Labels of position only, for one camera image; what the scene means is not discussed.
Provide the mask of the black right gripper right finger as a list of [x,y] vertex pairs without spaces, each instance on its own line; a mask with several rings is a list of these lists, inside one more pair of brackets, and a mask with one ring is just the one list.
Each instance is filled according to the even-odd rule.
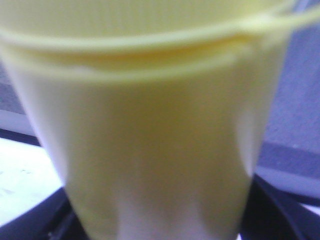
[[242,240],[318,240],[320,200],[282,191],[255,175],[242,218]]

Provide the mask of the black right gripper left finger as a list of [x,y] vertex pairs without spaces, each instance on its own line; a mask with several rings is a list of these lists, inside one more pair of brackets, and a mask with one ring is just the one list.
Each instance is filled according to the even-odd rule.
[[86,240],[63,188],[0,228],[2,240]]

